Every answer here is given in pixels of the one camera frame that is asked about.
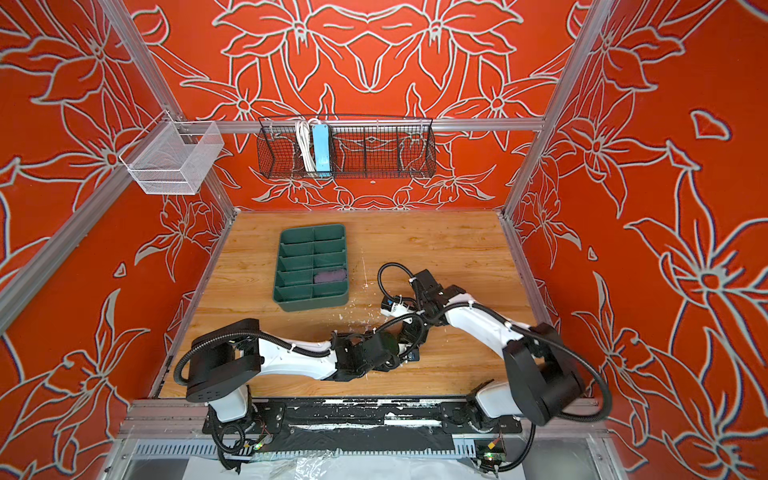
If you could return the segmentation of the purple sock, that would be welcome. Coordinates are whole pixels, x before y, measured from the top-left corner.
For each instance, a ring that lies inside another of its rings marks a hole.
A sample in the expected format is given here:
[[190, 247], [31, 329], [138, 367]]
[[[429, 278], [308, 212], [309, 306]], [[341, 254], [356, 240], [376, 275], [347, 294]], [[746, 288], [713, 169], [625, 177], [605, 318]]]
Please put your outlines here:
[[345, 268], [336, 268], [330, 270], [321, 270], [314, 273], [314, 284], [327, 284], [335, 282], [345, 282], [348, 274]]

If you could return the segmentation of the green divided plastic tray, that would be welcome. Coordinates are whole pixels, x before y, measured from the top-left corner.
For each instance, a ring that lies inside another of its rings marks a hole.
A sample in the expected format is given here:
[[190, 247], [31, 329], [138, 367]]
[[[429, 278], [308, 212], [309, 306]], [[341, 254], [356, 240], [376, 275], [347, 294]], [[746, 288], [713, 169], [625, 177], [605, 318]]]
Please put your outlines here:
[[[314, 284], [315, 272], [345, 268], [347, 280]], [[346, 229], [342, 224], [295, 227], [281, 232], [273, 300], [285, 312], [345, 305], [349, 299]]]

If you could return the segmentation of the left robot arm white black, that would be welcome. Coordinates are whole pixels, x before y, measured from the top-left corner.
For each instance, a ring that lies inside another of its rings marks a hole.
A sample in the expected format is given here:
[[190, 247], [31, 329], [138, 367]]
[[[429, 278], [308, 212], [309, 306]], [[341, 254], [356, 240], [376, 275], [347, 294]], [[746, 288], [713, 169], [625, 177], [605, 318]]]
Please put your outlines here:
[[365, 333], [332, 335], [304, 342], [271, 335], [246, 318], [196, 338], [173, 370], [186, 400], [207, 405], [230, 424], [253, 416], [248, 383], [258, 376], [302, 376], [350, 382], [372, 371], [388, 372], [409, 360], [424, 343], [429, 323], [405, 313]]

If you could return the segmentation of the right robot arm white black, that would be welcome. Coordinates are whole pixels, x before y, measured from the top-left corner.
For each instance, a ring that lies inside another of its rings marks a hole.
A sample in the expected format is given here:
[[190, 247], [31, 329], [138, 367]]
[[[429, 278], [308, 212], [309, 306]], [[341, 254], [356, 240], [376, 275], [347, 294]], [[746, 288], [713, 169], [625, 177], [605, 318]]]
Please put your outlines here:
[[470, 335], [503, 360], [506, 380], [473, 394], [485, 417], [518, 416], [544, 426], [554, 418], [596, 423], [612, 412], [606, 379], [565, 346], [554, 327], [516, 322], [456, 285], [443, 287], [429, 271], [414, 273], [398, 262], [383, 264], [376, 280], [382, 305], [393, 315], [382, 327], [402, 326], [399, 364], [413, 361], [429, 331], [443, 326]]

